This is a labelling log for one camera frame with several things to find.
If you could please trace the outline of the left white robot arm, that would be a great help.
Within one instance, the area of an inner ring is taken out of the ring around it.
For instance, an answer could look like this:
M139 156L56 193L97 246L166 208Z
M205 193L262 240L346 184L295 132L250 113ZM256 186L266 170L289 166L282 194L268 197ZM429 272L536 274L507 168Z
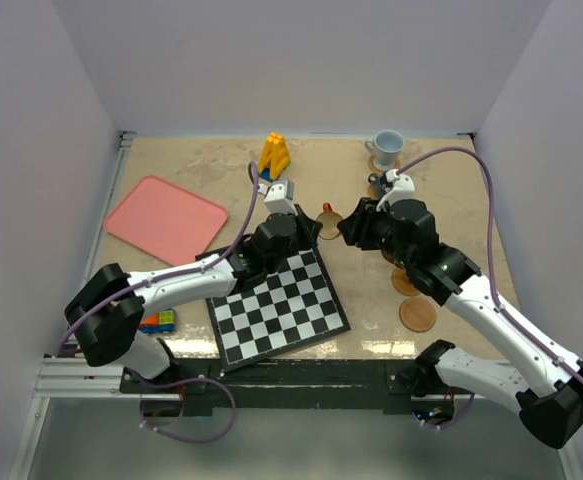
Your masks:
M220 253L153 272L100 268L65 308L69 327L92 367L117 364L156 392L171 390L178 368L166 344L139 331L144 318L196 300L242 293L263 283L290 256L317 244L322 223L301 209L273 213Z

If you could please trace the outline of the light blue cup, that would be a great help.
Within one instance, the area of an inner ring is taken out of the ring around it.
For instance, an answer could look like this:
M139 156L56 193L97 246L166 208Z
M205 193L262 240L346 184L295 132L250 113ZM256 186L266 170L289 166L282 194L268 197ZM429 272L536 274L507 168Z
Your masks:
M404 145L404 137L393 130L380 131L374 138L364 142L365 149L372 157L372 164L379 171L387 171L395 167Z

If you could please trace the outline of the light wooden coaster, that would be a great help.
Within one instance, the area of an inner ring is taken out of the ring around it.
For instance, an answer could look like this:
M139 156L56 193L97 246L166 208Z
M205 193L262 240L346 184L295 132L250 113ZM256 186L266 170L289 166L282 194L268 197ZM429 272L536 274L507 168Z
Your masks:
M431 330L437 320L435 308L423 298L408 298L399 308L399 318L410 331L424 333Z
M408 279L407 274L401 268L395 268L391 275L392 285L400 294L412 297L420 294L419 290Z

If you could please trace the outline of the orange cup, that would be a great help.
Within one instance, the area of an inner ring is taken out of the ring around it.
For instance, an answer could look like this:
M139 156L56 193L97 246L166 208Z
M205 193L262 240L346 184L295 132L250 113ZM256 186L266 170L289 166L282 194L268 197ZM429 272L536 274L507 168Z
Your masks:
M322 227L319 232L319 237L323 240L334 240L340 236L338 224L343 220L343 217L336 211L330 203L325 202L322 205L322 212L316 218Z

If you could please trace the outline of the dark blue cup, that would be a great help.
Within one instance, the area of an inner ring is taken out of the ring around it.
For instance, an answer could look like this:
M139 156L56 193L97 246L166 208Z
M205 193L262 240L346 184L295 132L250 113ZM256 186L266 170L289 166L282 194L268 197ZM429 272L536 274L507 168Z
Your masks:
M374 172L368 176L368 183L377 185L379 199L384 196L388 190L391 189L391 184L387 181L386 175L383 173L378 175Z

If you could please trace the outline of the woven rattan coaster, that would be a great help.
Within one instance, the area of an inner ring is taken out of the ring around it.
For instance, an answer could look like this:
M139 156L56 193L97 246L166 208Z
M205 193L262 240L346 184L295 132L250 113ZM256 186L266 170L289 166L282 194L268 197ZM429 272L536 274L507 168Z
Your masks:
M370 184L367 187L367 196L370 197L373 200L378 200L379 199L377 185Z
M397 159L389 165L377 164L375 162L375 157L373 155L370 155L367 160L367 165L372 172L381 175L384 172L387 172L391 169L399 169L401 167L401 162L399 159Z

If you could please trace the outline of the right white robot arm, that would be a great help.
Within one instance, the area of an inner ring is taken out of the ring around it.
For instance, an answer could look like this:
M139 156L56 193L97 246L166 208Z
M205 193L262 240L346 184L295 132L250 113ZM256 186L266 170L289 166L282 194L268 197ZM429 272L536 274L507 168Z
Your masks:
M544 445L568 443L583 425L583 359L500 296L463 252L441 242L424 202L380 207L363 198L338 229L347 245L390 255L421 294L465 320L507 360L480 359L438 340L416 359L420 389L470 391L515 413Z

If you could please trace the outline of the black white chessboard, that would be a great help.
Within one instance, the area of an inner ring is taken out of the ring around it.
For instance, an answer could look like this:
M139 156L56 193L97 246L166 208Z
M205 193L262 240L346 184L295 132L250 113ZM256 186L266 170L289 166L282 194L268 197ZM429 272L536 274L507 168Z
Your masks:
M206 306L226 372L350 330L317 248L287 258L256 287L210 298Z

